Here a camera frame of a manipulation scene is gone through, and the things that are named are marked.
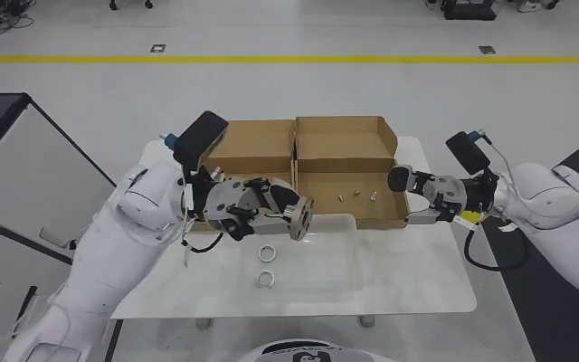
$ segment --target box lid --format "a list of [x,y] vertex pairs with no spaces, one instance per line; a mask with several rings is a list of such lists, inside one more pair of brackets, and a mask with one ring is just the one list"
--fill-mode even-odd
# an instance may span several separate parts
[[290,167],[295,121],[230,121],[222,143],[205,162],[228,173],[286,172]]
[[298,117],[298,159],[394,158],[398,139],[378,116]]

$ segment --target wire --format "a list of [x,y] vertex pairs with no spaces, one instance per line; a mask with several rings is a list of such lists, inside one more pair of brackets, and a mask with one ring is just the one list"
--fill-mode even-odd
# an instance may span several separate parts
[[[32,6],[36,5],[36,0],[4,0],[0,3],[0,34],[11,29],[22,29],[34,23],[34,19],[25,14]],[[25,20],[28,23],[19,25]]]
[[489,272],[510,272],[510,271],[514,271],[515,269],[520,268],[521,266],[523,266],[523,264],[525,264],[528,260],[529,257],[529,247],[528,247],[528,239],[525,237],[525,235],[523,234],[523,232],[521,231],[521,229],[518,229],[519,232],[521,233],[521,237],[522,237],[522,241],[523,241],[523,256],[521,258],[520,261],[515,262],[511,265],[507,265],[507,266],[490,266],[490,265],[485,265],[485,264],[481,264],[480,262],[475,262],[474,259],[472,259],[472,257],[470,256],[470,243],[472,243],[472,237],[474,236],[474,233],[476,232],[476,230],[479,228],[479,225],[482,221],[482,218],[484,216],[481,214],[480,215],[480,219],[475,223],[475,227],[469,231],[469,234],[467,235],[466,240],[464,241],[464,257],[466,258],[466,260],[471,263],[472,265],[481,268],[485,271],[489,271]]
[[204,249],[197,249],[194,246],[192,246],[190,243],[188,243],[185,239],[183,239],[183,241],[185,243],[187,243],[187,246],[191,247],[191,251],[197,254],[202,254],[204,252],[209,252],[211,251],[223,238],[223,233],[219,233],[219,235],[217,235],[217,237],[215,238],[215,240],[211,243],[211,245],[207,246]]
[[[556,219],[556,218],[559,218],[559,217],[563,217],[563,216],[566,216],[566,215],[575,213],[576,211],[579,211],[579,206],[577,206],[575,209],[573,209],[573,210],[571,210],[571,211],[568,211],[568,212],[565,211],[565,212],[563,212],[563,213],[561,213],[561,214],[544,215],[544,214],[540,214],[540,213],[534,211],[533,209],[531,209],[531,208],[527,205],[527,201],[528,201],[528,200],[526,200],[525,198],[523,198],[523,196],[521,196],[521,194],[518,192],[517,183],[515,182],[515,178],[513,177],[513,173],[511,172],[510,164],[508,163],[507,158],[495,147],[495,145],[492,144],[492,142],[490,142],[489,139],[486,139],[486,138],[485,138],[485,140],[487,141],[487,143],[489,144],[489,146],[491,146],[492,149],[494,149],[495,152],[497,152],[497,154],[498,154],[498,155],[503,159],[503,161],[505,162],[505,165],[507,166],[508,176],[510,177],[510,181],[511,181],[511,183],[513,184],[513,188],[515,189],[515,195],[516,195],[517,198],[520,200],[521,204],[523,204],[523,206],[524,206],[529,212],[531,212],[532,214],[536,214],[536,215],[538,215],[538,216],[541,216],[541,217]],[[508,184],[508,180],[507,180],[503,175],[500,175],[500,176],[501,176],[501,177],[505,180],[505,182]]]

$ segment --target cardboard box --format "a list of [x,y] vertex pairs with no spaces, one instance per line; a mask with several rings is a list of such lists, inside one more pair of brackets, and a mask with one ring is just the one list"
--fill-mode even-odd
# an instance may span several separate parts
[[296,186],[316,214],[351,214],[358,229],[405,227],[406,196],[387,184],[398,139],[382,117],[299,117],[296,144]]
[[[351,214],[358,229],[401,228],[408,202],[387,184],[397,145],[381,117],[238,120],[230,122],[205,166],[209,172],[219,166],[227,176],[245,179],[280,178],[313,197],[316,214]],[[207,228],[194,225],[196,231]]]
[[295,121],[290,119],[232,121],[204,165],[209,172],[219,166],[227,176],[277,177],[295,186],[294,127]]

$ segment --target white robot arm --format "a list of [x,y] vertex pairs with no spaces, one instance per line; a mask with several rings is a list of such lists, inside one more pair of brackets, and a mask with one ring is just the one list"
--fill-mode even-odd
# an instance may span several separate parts
[[288,233],[296,241],[305,236],[313,200],[278,179],[220,182],[204,169],[226,128],[206,112],[179,138],[166,137],[182,169],[158,163],[123,177],[81,238],[68,280],[42,317],[17,336],[4,362],[85,361],[115,308],[169,244],[184,240],[194,220],[237,241],[253,233]]
[[[410,166],[394,167],[388,185],[395,192],[409,191],[427,198],[429,208],[407,217],[408,224],[451,222],[465,211],[479,212],[512,222],[525,233],[533,245],[553,267],[576,288],[579,288],[579,174],[569,167],[569,160],[577,164],[579,151],[553,169],[538,164],[524,164],[513,169],[505,160],[508,172],[503,175],[489,169],[490,161],[475,145],[484,138],[493,148],[484,131],[467,135],[460,132],[447,141],[447,146],[462,166],[471,174],[469,179],[435,176],[414,171]],[[508,267],[486,267],[501,271]]]

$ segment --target yellow floor line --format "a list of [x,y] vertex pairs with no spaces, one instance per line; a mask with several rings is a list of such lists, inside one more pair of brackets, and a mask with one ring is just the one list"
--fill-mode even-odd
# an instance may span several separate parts
[[579,64],[579,56],[439,55],[0,55],[3,63],[439,63]]

